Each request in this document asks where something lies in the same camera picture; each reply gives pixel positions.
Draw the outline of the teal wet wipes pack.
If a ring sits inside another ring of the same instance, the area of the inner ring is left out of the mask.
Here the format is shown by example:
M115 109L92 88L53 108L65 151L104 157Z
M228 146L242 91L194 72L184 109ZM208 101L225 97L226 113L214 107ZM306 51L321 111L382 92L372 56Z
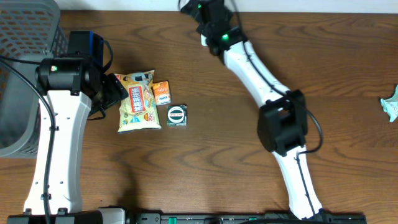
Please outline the teal wet wipes pack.
M391 123L397 119L397 94L398 86L396 86L394 94L390 98L380 99L382 109L388 114Z

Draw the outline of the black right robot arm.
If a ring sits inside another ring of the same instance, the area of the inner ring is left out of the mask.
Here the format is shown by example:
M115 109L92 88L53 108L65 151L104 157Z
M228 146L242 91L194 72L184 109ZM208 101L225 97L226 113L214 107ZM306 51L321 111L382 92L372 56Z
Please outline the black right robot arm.
M201 43L231 70L250 92L259 108L257 135L263 147L276 159L289 196L289 208L299 220L319 220L323 210L310 176L305 137L308 119L320 125L305 105L299 90L283 85L264 65L243 25L232 25L237 8L224 1L186 0L177 3L182 14L197 23Z

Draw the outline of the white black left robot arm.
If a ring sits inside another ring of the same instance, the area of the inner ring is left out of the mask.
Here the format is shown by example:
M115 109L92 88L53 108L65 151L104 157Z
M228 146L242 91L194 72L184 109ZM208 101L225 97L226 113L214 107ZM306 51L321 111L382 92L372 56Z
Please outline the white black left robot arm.
M103 71L89 55L45 58L35 70L40 136L34 179L21 215L8 223L128 223L121 207L83 211L81 150Z

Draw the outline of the green Zam-Buk box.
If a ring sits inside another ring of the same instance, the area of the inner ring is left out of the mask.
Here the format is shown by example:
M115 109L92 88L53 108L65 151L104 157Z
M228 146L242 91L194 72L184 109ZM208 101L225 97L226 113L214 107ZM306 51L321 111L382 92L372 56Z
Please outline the green Zam-Buk box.
M167 107L167 125L168 126L186 126L187 125L187 106L177 105Z

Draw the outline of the yellow snack bag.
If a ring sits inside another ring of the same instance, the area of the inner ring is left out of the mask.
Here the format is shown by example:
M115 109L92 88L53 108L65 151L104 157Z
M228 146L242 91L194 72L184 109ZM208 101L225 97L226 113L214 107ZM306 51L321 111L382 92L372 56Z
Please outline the yellow snack bag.
M118 133L139 129L161 129L155 97L152 91L155 70L116 74L128 93L119 108Z

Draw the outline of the orange tissue pack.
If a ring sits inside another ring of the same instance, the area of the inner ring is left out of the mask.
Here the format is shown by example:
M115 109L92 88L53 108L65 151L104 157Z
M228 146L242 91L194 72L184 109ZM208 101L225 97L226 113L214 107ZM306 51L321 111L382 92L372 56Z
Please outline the orange tissue pack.
M153 84L155 103L157 106L169 104L171 99L170 86L168 81Z

